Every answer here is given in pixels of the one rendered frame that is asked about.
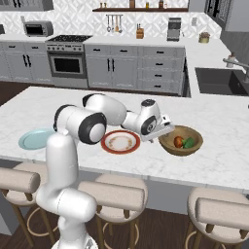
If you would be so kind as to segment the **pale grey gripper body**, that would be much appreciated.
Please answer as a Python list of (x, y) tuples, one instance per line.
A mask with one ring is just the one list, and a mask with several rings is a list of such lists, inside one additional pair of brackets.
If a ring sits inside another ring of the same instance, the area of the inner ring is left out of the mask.
[(157, 126), (151, 133), (148, 135), (140, 135), (140, 138), (143, 142), (153, 140), (157, 137), (160, 137), (162, 135), (165, 135), (169, 132), (172, 132), (175, 129), (174, 124), (168, 124), (168, 125), (161, 125)]

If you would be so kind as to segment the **green broccoli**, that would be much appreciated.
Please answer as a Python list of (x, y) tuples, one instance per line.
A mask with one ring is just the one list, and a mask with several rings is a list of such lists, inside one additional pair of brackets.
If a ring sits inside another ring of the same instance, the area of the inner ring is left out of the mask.
[(183, 148), (184, 149), (189, 149), (189, 148), (192, 148), (195, 144), (195, 141), (193, 139), (193, 137), (189, 137), (188, 139), (186, 140), (183, 140)]

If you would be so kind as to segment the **beige padded bar stool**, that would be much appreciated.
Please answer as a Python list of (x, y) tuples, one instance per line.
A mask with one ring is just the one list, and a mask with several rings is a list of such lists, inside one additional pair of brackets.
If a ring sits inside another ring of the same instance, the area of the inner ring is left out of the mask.
[(213, 249), (241, 249), (249, 239), (249, 199), (241, 193), (193, 188), (188, 196), (189, 227), (184, 249), (199, 249), (203, 237)]
[(148, 202), (148, 188), (142, 179), (102, 174), (94, 182), (81, 182), (78, 189), (96, 199), (96, 223), (100, 249), (112, 249), (104, 239), (106, 228), (129, 224), (129, 247), (139, 240), (139, 217)]
[[(20, 208), (29, 207), (37, 204), (37, 190), (48, 180), (47, 167), (44, 164), (31, 162), (22, 162), (13, 169), (0, 167), (0, 191), (3, 197), (12, 205), (14, 212), (18, 218), (20, 226), (25, 237), (31, 247), (34, 246), (32, 235), (37, 237), (49, 236), (51, 243), (55, 244), (54, 232), (57, 228), (52, 228), (47, 216), (47, 212), (38, 206), (24, 220)], [(30, 228), (31, 217), (37, 212), (41, 212), (41, 216), (47, 228), (45, 233), (36, 233)]]

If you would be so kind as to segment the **wooden knife block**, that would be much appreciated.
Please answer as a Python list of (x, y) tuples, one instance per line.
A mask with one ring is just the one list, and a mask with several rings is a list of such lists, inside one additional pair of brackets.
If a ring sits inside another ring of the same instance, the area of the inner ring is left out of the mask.
[(144, 38), (144, 28), (141, 27), (140, 23), (137, 23), (136, 39), (143, 39), (143, 38)]

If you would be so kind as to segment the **silver coffee machine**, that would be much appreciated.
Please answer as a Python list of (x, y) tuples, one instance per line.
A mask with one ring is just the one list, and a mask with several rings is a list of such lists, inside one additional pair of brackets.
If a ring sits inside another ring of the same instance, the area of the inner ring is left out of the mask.
[(180, 18), (169, 18), (168, 29), (167, 29), (167, 40), (178, 42), (180, 40), (181, 30), (181, 19)]

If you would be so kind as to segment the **beige pot with plant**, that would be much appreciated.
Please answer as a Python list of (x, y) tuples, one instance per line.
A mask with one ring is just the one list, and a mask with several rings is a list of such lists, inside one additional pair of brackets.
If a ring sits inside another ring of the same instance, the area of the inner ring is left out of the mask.
[(208, 43), (210, 38), (210, 34), (208, 32), (201, 32), (198, 37), (198, 41), (200, 43)]

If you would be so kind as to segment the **silver tap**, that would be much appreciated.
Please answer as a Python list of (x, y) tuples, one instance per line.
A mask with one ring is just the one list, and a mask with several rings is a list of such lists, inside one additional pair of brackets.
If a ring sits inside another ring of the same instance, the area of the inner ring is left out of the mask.
[(249, 64), (237, 61), (234, 53), (231, 53), (227, 58), (224, 58), (223, 61), (227, 64), (229, 68), (232, 68), (234, 65), (243, 67), (246, 70), (243, 82), (245, 84), (249, 84)]

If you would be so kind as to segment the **steel oven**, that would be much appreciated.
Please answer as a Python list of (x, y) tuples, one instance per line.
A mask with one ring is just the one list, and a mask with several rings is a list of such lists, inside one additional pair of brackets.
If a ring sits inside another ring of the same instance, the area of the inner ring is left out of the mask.
[(57, 87), (88, 87), (86, 57), (82, 43), (47, 42), (46, 48), (53, 83)]

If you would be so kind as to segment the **light blue plate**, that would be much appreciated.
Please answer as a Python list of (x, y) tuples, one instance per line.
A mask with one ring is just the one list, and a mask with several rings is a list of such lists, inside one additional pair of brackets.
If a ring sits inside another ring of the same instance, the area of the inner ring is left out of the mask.
[(23, 150), (39, 150), (46, 147), (47, 140), (54, 134), (52, 128), (38, 128), (26, 132), (18, 141)]

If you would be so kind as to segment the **black gas hob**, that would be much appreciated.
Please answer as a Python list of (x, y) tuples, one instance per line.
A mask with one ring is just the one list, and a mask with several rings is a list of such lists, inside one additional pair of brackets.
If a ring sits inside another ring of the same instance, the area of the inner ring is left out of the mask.
[(51, 38), (50, 40), (48, 40), (48, 42), (82, 43), (91, 37), (92, 37), (92, 35), (58, 35), (58, 36), (55, 36), (55, 37)]

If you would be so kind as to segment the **grey base cupboard run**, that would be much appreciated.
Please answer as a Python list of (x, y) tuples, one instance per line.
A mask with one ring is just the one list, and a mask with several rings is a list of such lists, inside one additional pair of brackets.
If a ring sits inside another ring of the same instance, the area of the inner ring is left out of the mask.
[(15, 82), (53, 83), (44, 42), (3, 41), (1, 46)]

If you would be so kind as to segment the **silver toaster oven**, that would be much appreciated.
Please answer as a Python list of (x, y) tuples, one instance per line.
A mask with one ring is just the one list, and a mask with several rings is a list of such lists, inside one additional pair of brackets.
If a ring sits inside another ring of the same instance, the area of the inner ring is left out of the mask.
[(53, 24), (49, 20), (31, 20), (23, 24), (28, 37), (49, 37), (53, 35)]

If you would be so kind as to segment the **dark wooden wall shelf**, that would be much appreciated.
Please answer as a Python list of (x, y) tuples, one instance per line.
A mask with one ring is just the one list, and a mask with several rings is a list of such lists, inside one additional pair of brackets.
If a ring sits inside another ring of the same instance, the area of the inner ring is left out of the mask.
[(188, 8), (97, 8), (93, 12), (159, 12), (159, 13), (187, 13)]

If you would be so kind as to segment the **dark glass wall cupboard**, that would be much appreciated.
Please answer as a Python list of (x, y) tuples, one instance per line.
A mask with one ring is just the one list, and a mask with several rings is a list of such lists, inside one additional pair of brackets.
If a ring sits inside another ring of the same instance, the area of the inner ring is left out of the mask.
[(206, 0), (205, 12), (222, 28), (226, 27), (231, 0)]

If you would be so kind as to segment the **grey wall cupboard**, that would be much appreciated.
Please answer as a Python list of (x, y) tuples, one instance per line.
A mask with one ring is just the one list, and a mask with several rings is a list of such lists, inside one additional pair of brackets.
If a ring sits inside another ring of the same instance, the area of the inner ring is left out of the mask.
[(0, 0), (0, 12), (45, 12), (53, 9), (53, 0)]

